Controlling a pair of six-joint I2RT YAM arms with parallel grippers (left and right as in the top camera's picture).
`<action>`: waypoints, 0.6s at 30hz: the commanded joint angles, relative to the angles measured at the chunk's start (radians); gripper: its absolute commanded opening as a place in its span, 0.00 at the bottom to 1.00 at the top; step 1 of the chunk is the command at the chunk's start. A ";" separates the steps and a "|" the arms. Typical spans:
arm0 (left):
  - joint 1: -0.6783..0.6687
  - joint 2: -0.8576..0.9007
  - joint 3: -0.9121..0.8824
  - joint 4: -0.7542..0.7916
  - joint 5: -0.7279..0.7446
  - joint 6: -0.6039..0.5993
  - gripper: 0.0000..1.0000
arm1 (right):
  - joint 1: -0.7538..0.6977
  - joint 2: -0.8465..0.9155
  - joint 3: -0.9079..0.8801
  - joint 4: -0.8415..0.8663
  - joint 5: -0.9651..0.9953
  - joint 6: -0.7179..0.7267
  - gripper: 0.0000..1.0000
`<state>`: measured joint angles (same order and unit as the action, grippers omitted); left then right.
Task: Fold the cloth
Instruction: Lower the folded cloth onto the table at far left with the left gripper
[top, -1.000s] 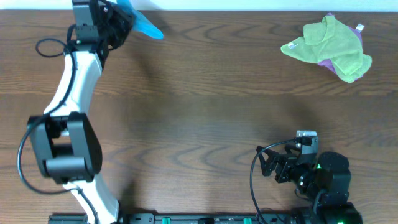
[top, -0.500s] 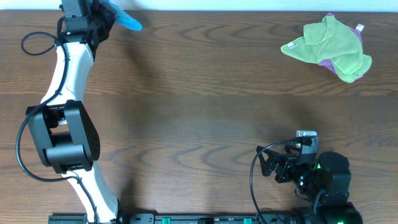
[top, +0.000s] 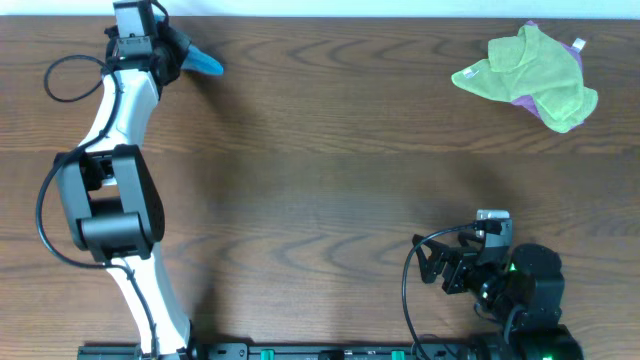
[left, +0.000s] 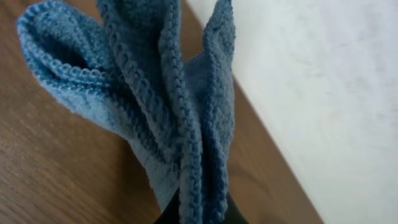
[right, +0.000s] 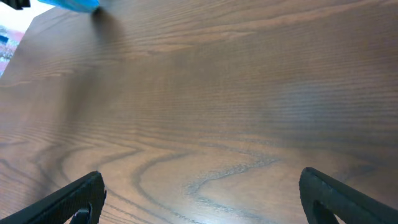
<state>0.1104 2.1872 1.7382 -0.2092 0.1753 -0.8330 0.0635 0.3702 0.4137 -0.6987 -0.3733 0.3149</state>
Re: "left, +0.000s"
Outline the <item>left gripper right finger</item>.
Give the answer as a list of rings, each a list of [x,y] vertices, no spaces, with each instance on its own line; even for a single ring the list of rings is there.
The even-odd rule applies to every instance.
[[[224,216],[224,224],[249,224],[243,214],[239,211],[230,193],[227,194],[228,209]]]

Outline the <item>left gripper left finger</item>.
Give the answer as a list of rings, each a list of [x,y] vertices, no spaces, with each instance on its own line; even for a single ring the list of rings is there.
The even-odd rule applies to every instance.
[[[166,209],[161,213],[160,217],[156,219],[154,224],[179,224],[180,217],[179,217],[179,199],[180,190],[177,189],[174,196],[170,200],[169,204],[167,205]]]

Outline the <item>blue microfiber cloth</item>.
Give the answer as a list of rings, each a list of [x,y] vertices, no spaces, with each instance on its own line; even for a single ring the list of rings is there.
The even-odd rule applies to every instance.
[[[203,49],[184,62],[180,1],[98,1],[101,22],[63,1],[17,19],[34,77],[72,112],[126,139],[162,210],[221,223],[234,130],[230,1],[217,1]]]

